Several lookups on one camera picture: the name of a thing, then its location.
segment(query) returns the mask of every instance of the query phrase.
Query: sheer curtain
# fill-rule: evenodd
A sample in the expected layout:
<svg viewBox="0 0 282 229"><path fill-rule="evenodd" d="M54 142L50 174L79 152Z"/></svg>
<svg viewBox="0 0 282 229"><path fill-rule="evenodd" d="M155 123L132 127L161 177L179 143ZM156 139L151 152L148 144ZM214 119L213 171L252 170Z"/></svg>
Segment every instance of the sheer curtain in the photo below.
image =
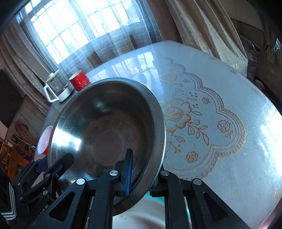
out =
<svg viewBox="0 0 282 229"><path fill-rule="evenodd" d="M161 41L143 0L31 0L21 26L42 58L66 76Z"/></svg>

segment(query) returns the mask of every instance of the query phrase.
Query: window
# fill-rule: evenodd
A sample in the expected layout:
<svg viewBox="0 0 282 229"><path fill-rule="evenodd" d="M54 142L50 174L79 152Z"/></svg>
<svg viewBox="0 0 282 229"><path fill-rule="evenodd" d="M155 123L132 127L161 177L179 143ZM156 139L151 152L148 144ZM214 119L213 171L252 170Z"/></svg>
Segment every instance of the window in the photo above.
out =
<svg viewBox="0 0 282 229"><path fill-rule="evenodd" d="M91 40L140 22L134 0L31 0L25 13L57 64Z"/></svg>

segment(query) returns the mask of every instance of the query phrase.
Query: bowl rim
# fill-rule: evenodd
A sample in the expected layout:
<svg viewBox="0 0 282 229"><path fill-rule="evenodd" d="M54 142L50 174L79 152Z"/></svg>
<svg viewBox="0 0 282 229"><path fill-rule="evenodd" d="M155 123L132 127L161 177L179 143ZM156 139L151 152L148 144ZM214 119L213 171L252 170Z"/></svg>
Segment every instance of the bowl rim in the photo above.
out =
<svg viewBox="0 0 282 229"><path fill-rule="evenodd" d="M79 93L75 94L69 102L64 106L60 114L58 115L54 127L51 132L50 141L48 145L48 167L52 165L51 163L51 150L52 150L52 139L54 135L54 131L60 121L60 118L64 114L64 112L68 109L68 107L76 100L83 92L91 90L92 87L96 87L97 85L106 84L106 83L123 83L127 84L128 86L138 90L138 92L144 97L147 105L150 109L151 114L153 117L153 125L154 125L154 133L155 138L153 141L153 148L152 153L150 154L150 159L147 163L147 168L144 170L142 177L139 179L139 182L135 185L133 189L130 190L129 196L122 199L118 203L115 203L113 206L113 215L121 214L128 209L132 208L149 190L152 186L154 180L156 179L165 153L165 146L166 146L166 129L165 129L165 121L162 109L160 107L159 102L157 101L154 94L142 83L122 77L113 77L113 78L106 78L103 80L99 80L94 82L87 87L83 88Z"/></svg>

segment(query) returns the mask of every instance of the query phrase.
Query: red mug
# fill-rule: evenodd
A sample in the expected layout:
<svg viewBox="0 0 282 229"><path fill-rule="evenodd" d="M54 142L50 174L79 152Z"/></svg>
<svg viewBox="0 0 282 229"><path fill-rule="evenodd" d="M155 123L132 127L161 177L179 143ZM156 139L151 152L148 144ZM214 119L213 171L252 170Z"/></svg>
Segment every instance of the red mug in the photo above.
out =
<svg viewBox="0 0 282 229"><path fill-rule="evenodd" d="M69 81L74 86L74 89L80 91L81 89L85 88L87 85L90 84L88 77L80 70L77 73L74 73L70 78Z"/></svg>

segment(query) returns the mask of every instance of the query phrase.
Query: pink object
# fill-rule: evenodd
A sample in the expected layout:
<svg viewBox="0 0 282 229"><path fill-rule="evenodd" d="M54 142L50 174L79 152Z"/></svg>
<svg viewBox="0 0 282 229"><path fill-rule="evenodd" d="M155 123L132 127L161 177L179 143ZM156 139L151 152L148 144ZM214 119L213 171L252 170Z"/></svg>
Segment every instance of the pink object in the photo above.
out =
<svg viewBox="0 0 282 229"><path fill-rule="evenodd" d="M87 85L90 84L88 77L80 70L77 73L74 73L70 78L69 81L73 84L74 88L77 91L85 88Z"/></svg>
<svg viewBox="0 0 282 229"><path fill-rule="evenodd" d="M48 154L48 144L49 144L49 139L51 136L53 126L48 126L42 133L38 144L37 144L37 153L38 154Z"/></svg>

